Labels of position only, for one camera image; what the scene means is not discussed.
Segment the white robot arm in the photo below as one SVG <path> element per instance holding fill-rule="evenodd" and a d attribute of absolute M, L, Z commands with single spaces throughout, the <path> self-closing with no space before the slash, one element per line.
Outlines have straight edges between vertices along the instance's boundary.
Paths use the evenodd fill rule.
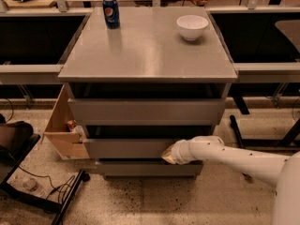
<path fill-rule="evenodd" d="M 218 136 L 197 136 L 169 146 L 162 158 L 171 164 L 219 162 L 275 188 L 272 225 L 300 225 L 300 153 L 291 156 L 226 146 Z"/>

